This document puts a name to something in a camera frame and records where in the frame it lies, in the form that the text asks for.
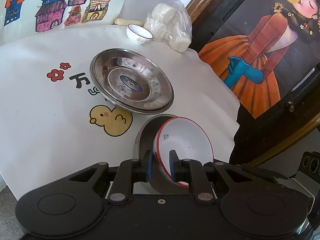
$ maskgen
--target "metal screw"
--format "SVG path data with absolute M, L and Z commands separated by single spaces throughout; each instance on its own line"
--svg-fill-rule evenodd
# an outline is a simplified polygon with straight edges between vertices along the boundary
M 289 110 L 290 113 L 293 113 L 293 112 L 294 112 L 295 107 L 294 107 L 292 101 L 289 101 L 285 106 L 288 108 L 288 110 Z
M 158 199 L 158 204 L 164 204 L 166 203 L 165 199 Z
M 125 199 L 125 195 L 122 193 L 113 193 L 110 195 L 110 199 L 113 201 L 122 201 Z
M 202 200 L 202 201 L 209 201 L 213 199 L 213 195 L 207 192 L 203 192 L 198 194 L 197 196 L 198 199 Z

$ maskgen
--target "plastic bag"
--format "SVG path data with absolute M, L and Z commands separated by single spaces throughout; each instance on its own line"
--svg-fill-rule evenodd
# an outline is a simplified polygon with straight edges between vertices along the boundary
M 180 0 L 158 4 L 148 14 L 144 28 L 152 33 L 154 41 L 166 41 L 178 52 L 184 52 L 191 43 L 191 18 Z

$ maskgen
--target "stainless steel bowl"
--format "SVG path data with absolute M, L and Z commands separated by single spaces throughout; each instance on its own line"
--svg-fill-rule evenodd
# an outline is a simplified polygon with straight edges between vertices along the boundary
M 112 103 L 141 114 L 159 114 L 172 105 L 172 86 L 148 58 L 127 49 L 107 49 L 96 55 L 90 76 Z

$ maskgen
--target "yellow duck cartoon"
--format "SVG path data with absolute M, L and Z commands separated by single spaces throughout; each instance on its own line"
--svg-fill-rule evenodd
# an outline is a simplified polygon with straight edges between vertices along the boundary
M 132 114 L 122 108 L 111 110 L 104 105 L 95 106 L 90 111 L 90 123 L 103 126 L 110 136 L 123 135 L 132 124 Z

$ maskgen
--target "flower print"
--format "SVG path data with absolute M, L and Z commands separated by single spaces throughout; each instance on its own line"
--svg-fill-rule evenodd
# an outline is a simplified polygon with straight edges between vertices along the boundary
M 276 2 L 274 7 L 275 10 L 273 12 L 281 13 L 283 7 L 282 3 Z
M 68 68 L 71 68 L 69 63 L 60 63 L 60 68 L 67 70 Z
M 53 69 L 47 74 L 47 77 L 51 79 L 52 82 L 63 79 L 63 70 Z

